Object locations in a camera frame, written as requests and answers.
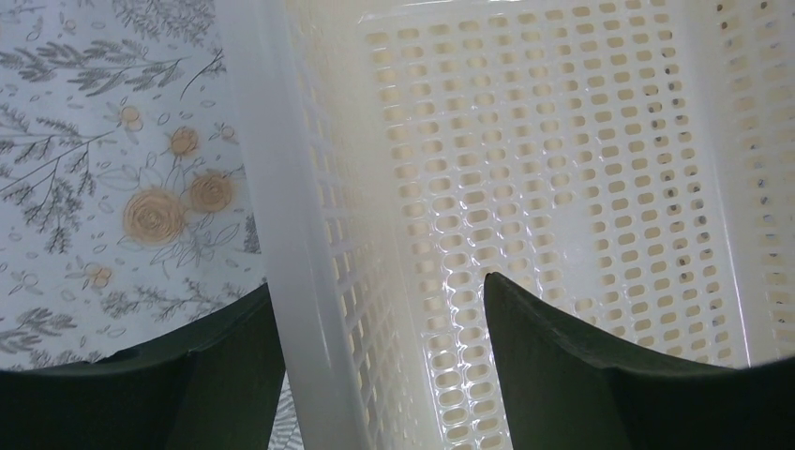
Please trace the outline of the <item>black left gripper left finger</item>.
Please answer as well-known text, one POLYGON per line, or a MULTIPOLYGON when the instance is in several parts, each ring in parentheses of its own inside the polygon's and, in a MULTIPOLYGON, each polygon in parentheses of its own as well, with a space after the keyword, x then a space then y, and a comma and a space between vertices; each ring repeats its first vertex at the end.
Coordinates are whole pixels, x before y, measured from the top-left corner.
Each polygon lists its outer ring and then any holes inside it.
POLYGON ((93 363, 1 374, 5 449, 264 449, 285 376, 266 286, 93 363))

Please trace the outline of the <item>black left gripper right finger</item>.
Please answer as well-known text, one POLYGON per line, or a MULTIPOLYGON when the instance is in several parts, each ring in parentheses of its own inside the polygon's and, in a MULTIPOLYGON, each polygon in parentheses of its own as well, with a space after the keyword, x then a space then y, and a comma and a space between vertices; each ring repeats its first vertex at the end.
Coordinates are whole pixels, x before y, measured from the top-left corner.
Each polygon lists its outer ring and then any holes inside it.
POLYGON ((516 449, 790 449, 794 362, 750 368, 640 347, 499 273, 484 303, 516 449))

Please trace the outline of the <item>white perforated plastic basket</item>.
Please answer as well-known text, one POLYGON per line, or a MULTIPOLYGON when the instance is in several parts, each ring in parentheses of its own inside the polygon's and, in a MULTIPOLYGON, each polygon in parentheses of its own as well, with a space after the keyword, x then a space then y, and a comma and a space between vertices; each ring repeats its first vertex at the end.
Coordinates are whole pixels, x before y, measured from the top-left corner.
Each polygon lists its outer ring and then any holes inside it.
POLYGON ((491 273, 794 362, 792 2, 221 3, 304 448, 516 449, 491 273))

